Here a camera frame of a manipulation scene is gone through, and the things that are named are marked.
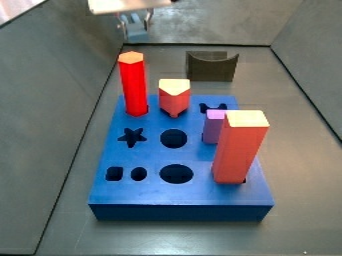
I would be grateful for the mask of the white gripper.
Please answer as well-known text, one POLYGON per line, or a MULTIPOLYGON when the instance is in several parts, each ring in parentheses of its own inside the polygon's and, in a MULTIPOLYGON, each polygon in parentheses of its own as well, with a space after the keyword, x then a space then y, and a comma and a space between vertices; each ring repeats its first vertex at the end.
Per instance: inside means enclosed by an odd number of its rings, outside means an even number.
POLYGON ((171 0, 89 0, 90 11, 95 15, 117 13, 119 20, 119 28, 123 31, 125 40, 127 40, 127 23, 122 19, 121 12, 146 9, 145 30, 149 31, 151 19, 154 16, 154 8, 171 5, 171 0))

